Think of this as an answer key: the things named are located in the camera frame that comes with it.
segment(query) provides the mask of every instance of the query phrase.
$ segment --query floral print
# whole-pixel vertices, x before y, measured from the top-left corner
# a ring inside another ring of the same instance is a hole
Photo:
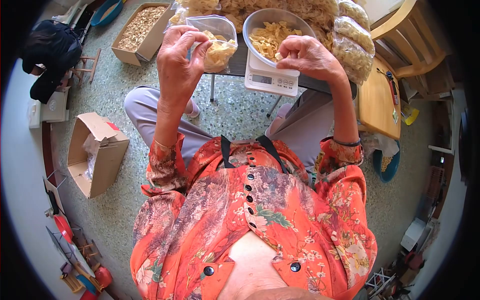
[[[179,133],[175,146],[153,141],[150,149],[142,186],[150,198],[135,220],[130,261],[144,299],[216,299],[235,265],[229,249],[249,230],[277,251],[272,266],[289,286],[334,299],[351,299],[363,286],[377,246],[366,224],[361,146],[323,140],[312,189],[281,141],[272,143],[289,174],[259,144],[232,143],[235,168],[224,168],[220,137],[186,168],[182,142]]]

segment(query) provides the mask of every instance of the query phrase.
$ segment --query digital kitchen scale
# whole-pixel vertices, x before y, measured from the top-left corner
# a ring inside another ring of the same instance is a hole
[[[245,88],[287,97],[296,97],[300,72],[277,69],[262,62],[248,50]]]

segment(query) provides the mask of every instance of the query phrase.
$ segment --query table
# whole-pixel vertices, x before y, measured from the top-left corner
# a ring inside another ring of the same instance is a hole
[[[359,121],[368,131],[378,132],[394,140],[400,139],[401,111],[400,103],[393,104],[392,92],[384,73],[388,68],[376,57],[373,58],[372,72],[367,81],[359,86]],[[394,77],[398,90],[398,80]],[[395,124],[393,112],[396,110],[398,121]]]
[[[238,48],[235,54],[228,61],[228,72],[220,73],[220,75],[231,75],[245,77],[245,68],[247,65],[247,53],[248,48],[243,40],[242,34],[237,34]],[[330,94],[330,88],[326,81],[313,79],[302,73],[299,77],[299,86],[308,88],[317,92],[324,92]],[[350,82],[350,88],[352,91],[352,99],[357,96],[357,86],[353,82]]]

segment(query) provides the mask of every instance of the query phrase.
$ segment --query speckled floor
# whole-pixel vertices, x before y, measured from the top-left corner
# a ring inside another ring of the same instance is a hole
[[[110,49],[118,31],[132,12],[143,2],[129,0],[121,14],[105,28],[91,28],[85,40],[84,55],[94,55],[101,48],[100,59],[91,84],[73,86],[69,93],[70,120],[52,124],[52,143],[55,163],[68,179],[60,188],[62,203],[69,219],[83,227],[88,238],[94,239],[103,255],[102,264],[113,275],[113,289],[121,299],[139,299],[130,275],[132,226],[134,218],[146,200],[140,192],[145,183],[148,147],[128,119],[124,109],[125,95],[140,84],[158,87],[154,61],[136,67],[119,61]],[[210,102],[210,75],[204,75],[195,93],[201,109],[200,117],[188,121],[210,132],[224,134],[231,140],[259,136],[271,122],[265,115],[276,96],[245,90],[243,78],[217,76],[215,101]],[[282,98],[283,103],[294,102]],[[367,181],[367,218],[376,235],[379,252],[374,270],[390,262],[399,249],[400,240],[413,219],[427,175],[432,140],[430,104],[414,106],[420,115],[410,127],[402,124],[401,163],[394,179],[380,182],[370,160],[361,166]],[[66,169],[68,145],[74,117],[95,111],[115,123],[129,138],[117,181],[106,193],[86,199]]]

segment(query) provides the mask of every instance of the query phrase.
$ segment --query pink slipper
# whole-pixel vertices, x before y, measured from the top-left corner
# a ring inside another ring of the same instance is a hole
[[[292,108],[292,104],[290,103],[285,103],[284,105],[282,105],[278,111],[276,112],[276,116],[275,116],[275,119],[272,121],[272,123],[270,123],[270,125],[267,127],[267,129],[265,130],[265,136],[266,137],[270,137],[272,135],[272,133],[270,132],[270,128],[272,128],[272,125],[273,123],[278,119],[285,119],[285,116],[287,115],[288,111]]]
[[[198,117],[198,115],[200,115],[200,108],[198,107],[198,105],[195,103],[193,99],[190,99],[190,100],[192,101],[193,111],[186,115],[189,116],[190,118],[196,118]]]

